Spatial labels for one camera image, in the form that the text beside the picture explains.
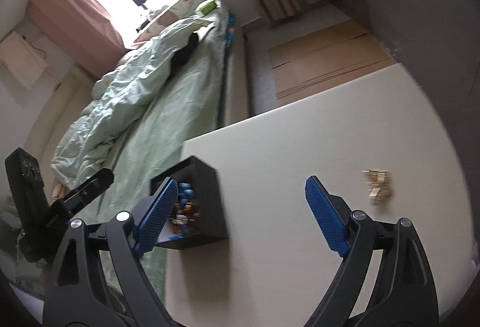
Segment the black box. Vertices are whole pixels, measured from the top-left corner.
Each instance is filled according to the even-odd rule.
[[[200,213],[199,226],[198,232],[194,235],[170,240],[173,230],[169,219],[158,236],[157,247],[181,250],[229,238],[218,187],[217,171],[214,168],[197,157],[191,156],[153,178],[150,181],[150,195],[157,191],[166,177],[171,177],[177,183],[191,184]]]

